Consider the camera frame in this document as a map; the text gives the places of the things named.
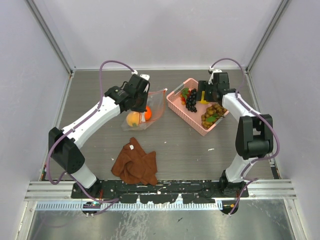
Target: black mounting plate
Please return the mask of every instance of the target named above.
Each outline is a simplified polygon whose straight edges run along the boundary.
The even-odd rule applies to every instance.
[[[134,204],[139,196],[140,202],[147,204],[174,203],[181,194],[183,203],[215,203],[212,198],[236,198],[245,183],[229,183],[222,192],[218,181],[212,180],[161,180],[157,185],[126,184],[121,180],[100,180],[102,199],[119,198],[121,203]],[[248,197],[246,189],[241,197]],[[79,186],[73,185],[72,199],[86,199],[88,197],[82,192]]]

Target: green leaf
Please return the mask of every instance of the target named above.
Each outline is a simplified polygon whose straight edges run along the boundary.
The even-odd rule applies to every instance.
[[[188,90],[189,90],[189,88],[186,87],[186,88],[182,89],[181,92],[182,92],[183,95],[187,95],[188,94]]]
[[[208,122],[208,123],[213,123],[214,120],[216,120],[216,118],[214,116],[210,116],[205,121]]]

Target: metal floor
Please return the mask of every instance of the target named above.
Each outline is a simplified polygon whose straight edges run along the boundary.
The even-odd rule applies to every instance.
[[[35,211],[28,240],[294,240],[283,200],[244,200],[219,210]]]
[[[237,88],[242,81],[240,70],[228,70],[230,86]],[[150,75],[150,90],[167,88],[167,94],[188,78],[208,80],[206,70],[146,70],[140,74]],[[103,72],[103,90],[120,86],[128,81],[130,71],[114,70]],[[245,101],[252,105],[249,88],[240,90]],[[77,71],[72,80],[69,95],[62,115],[60,128],[67,126],[86,113],[99,101],[98,71]],[[85,143],[81,149],[86,165],[99,179],[117,179],[111,173],[123,145],[135,137],[148,153],[156,151],[159,180],[219,179],[223,170],[236,155],[235,139],[238,123],[228,114],[217,127],[206,136],[201,136],[178,115],[166,108],[164,115],[143,131],[123,131],[121,124],[127,114],[124,112],[107,122]],[[62,168],[52,161],[53,178],[59,177]],[[268,161],[257,162],[248,177],[273,179]]]

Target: orange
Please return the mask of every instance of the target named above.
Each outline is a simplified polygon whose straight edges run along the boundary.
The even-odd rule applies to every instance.
[[[137,127],[141,121],[142,115],[140,112],[132,111],[126,116],[126,123],[130,127]]]
[[[146,109],[146,111],[144,112],[144,119],[145,119],[146,121],[148,121],[148,120],[150,120],[151,117],[152,117],[152,111],[151,111],[150,107],[148,107],[148,106],[146,106],[145,109]]]

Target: white wall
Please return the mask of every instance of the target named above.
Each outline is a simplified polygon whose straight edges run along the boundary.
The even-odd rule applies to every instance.
[[[0,1],[0,239],[18,230],[68,73],[23,0]]]
[[[291,1],[251,72],[280,138],[278,165],[292,179],[313,238],[320,236],[320,2]]]
[[[229,57],[247,66],[280,0],[35,2],[75,66],[98,69],[109,59],[135,68],[208,68]]]

